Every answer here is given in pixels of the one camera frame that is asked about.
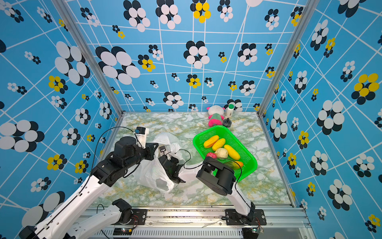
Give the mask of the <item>white plastic bag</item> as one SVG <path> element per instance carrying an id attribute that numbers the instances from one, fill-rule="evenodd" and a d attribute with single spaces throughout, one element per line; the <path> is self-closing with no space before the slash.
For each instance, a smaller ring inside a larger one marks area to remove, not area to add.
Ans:
<path id="1" fill-rule="evenodd" d="M 154 143 L 158 143 L 159 147 L 166 146 L 166 156 L 170 159 L 171 156 L 177 158 L 180 164 L 185 162 L 182 154 L 182 145 L 180 140 L 173 134 L 165 132 L 156 135 L 153 139 Z M 155 151 L 153 160 L 143 160 L 138 169 L 133 173 L 134 179 L 143 186 L 156 189 L 162 193 L 169 193 L 173 190 L 174 183 L 166 174 L 162 167 L 159 157 L 159 147 Z"/>

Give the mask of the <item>red round fruit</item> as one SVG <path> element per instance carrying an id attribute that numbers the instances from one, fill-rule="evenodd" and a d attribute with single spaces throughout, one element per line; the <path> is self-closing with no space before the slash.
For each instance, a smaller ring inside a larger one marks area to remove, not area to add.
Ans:
<path id="1" fill-rule="evenodd" d="M 214 159 L 217 159 L 217 155 L 213 152 L 209 152 L 206 157 L 210 157 L 210 158 L 214 158 Z"/>

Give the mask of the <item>yellow corn-like fruit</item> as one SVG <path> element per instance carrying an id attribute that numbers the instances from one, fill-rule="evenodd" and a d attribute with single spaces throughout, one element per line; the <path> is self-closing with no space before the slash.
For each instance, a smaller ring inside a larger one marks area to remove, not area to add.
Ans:
<path id="1" fill-rule="evenodd" d="M 212 146 L 212 150 L 217 151 L 219 148 L 224 147 L 225 143 L 226 143 L 226 140 L 224 138 L 220 138 L 218 141 L 214 143 L 214 145 Z"/>

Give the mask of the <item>beige round fruit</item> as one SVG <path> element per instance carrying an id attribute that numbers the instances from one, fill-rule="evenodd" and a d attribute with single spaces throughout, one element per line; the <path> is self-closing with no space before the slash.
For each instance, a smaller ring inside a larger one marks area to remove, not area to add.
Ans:
<path id="1" fill-rule="evenodd" d="M 228 158 L 228 150 L 225 148 L 218 148 L 214 154 L 217 156 L 217 159 L 226 159 Z"/>

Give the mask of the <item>long yellow fruit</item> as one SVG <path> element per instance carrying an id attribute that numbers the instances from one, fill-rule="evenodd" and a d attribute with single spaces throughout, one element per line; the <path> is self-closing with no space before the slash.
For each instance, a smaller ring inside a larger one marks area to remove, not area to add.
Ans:
<path id="1" fill-rule="evenodd" d="M 241 156 L 239 155 L 239 153 L 233 147 L 231 147 L 230 145 L 225 144 L 224 148 L 228 150 L 228 155 L 232 159 L 234 159 L 236 161 L 240 160 Z"/>

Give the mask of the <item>orange peach fruit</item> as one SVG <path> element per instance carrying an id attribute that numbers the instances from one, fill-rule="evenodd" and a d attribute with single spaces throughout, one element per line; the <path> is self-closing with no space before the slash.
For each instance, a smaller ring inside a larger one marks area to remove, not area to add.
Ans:
<path id="1" fill-rule="evenodd" d="M 231 162 L 231 168 L 234 170 L 239 170 L 244 166 L 244 164 L 241 161 L 232 161 Z"/>

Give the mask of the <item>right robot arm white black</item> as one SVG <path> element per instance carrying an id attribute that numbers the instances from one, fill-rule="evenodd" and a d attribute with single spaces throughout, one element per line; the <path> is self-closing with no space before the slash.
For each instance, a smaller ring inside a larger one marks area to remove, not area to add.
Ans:
<path id="1" fill-rule="evenodd" d="M 174 157 L 169 160 L 165 155 L 159 157 L 159 162 L 172 182 L 179 184 L 199 180 L 213 192 L 227 197 L 243 224 L 249 225 L 255 220 L 255 205 L 242 195 L 234 170 L 218 158 L 207 156 L 202 163 L 189 167 L 179 164 Z"/>

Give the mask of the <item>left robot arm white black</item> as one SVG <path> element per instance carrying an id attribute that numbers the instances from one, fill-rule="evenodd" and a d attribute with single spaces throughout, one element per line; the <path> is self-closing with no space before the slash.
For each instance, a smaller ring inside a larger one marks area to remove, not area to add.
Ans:
<path id="1" fill-rule="evenodd" d="M 22 239 L 85 239 L 99 230 L 113 225 L 129 224 L 137 226 L 139 219 L 133 214 L 132 207 L 123 199 L 118 199 L 111 206 L 98 214 L 77 223 L 77 219 L 99 197 L 111 188 L 120 178 L 127 174 L 130 167 L 142 160 L 153 160 L 158 143 L 137 142 L 131 136 L 122 137 L 104 160 L 100 161 L 84 180 L 83 184 L 67 199 L 62 193 L 54 195 L 59 201 L 46 203 L 43 215 L 26 226 L 19 234 Z M 50 216 L 48 206 L 57 206 Z"/>

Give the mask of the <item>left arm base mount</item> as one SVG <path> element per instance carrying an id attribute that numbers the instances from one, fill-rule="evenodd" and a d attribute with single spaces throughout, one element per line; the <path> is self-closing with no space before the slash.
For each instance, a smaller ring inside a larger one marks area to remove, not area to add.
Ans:
<path id="1" fill-rule="evenodd" d="M 129 211 L 122 213 L 120 219 L 113 223 L 112 225 L 130 225 L 130 226 L 138 226 L 144 225 L 147 218 L 148 210 L 146 209 L 138 209 L 133 208 Z"/>

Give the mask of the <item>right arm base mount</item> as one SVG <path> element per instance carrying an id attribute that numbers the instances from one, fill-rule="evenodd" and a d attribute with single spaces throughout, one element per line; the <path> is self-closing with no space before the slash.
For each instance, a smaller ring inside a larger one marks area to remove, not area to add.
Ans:
<path id="1" fill-rule="evenodd" d="M 236 212 L 235 209 L 226 209 L 225 215 L 221 217 L 228 226 L 265 226 L 267 224 L 264 211 L 255 209 L 249 215 L 244 216 Z"/>

